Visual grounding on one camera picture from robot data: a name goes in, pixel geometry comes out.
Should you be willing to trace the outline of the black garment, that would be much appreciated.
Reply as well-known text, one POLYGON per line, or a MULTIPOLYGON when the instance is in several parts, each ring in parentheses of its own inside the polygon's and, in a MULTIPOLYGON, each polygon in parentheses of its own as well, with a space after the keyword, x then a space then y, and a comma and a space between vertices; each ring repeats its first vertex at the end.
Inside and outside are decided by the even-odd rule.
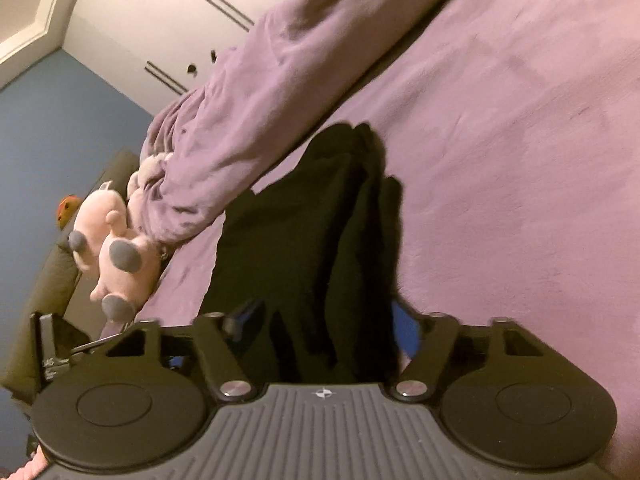
POLYGON ((201 305, 259 304, 231 348, 257 385, 388 384, 402 188, 366 124, 318 133, 296 167, 224 214, 201 305))

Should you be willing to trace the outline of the pink plush toy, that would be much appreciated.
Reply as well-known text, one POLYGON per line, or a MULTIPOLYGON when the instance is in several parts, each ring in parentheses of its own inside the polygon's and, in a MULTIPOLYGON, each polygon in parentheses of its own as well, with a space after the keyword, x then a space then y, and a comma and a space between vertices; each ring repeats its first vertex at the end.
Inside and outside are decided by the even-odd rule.
POLYGON ((102 182, 80 204, 68 234, 78 270, 96 279, 90 300, 111 322, 132 322, 160 277, 160 250, 141 231, 137 215, 144 188, 170 158, 168 152, 147 157, 130 176, 126 196, 115 190, 112 181, 102 182))

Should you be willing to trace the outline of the orange plush toy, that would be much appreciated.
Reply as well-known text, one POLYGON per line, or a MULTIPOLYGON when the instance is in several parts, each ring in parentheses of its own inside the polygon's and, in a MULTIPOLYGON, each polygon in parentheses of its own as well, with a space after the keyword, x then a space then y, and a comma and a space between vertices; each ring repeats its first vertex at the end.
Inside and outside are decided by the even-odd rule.
POLYGON ((58 203, 58 208, 56 208, 56 226, 59 230, 64 229, 66 224, 70 222, 70 219, 76 214, 81 203, 82 199, 74 194, 62 198, 58 203))

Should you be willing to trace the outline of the purple bed sheet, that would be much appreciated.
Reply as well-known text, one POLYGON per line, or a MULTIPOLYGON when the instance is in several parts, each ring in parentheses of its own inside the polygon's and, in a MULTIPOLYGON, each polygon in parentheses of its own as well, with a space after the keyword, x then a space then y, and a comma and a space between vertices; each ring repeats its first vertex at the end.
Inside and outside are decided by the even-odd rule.
MULTIPOLYGON (((369 124, 404 186, 402 299, 562 352, 612 394, 603 461, 637 478, 639 0, 440 0, 249 188, 334 122, 369 124)), ((168 246, 145 318, 194 318, 220 216, 168 246)))

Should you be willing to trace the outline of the white wardrobe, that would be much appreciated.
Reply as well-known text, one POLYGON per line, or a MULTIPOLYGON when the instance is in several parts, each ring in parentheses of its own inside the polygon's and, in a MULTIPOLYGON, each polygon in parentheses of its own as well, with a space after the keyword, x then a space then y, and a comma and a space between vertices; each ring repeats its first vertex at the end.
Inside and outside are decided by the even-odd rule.
POLYGON ((204 84, 282 0, 77 0, 63 48, 150 114, 204 84))

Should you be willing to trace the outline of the purple rumpled duvet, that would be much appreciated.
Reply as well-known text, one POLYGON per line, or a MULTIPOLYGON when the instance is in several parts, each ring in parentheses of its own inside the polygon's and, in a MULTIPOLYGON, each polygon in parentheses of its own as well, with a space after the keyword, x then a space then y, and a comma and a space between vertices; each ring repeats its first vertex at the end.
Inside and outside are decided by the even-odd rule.
POLYGON ((142 193, 143 232, 176 246, 276 164, 440 0, 284 0, 209 78, 153 119, 170 151, 142 193))

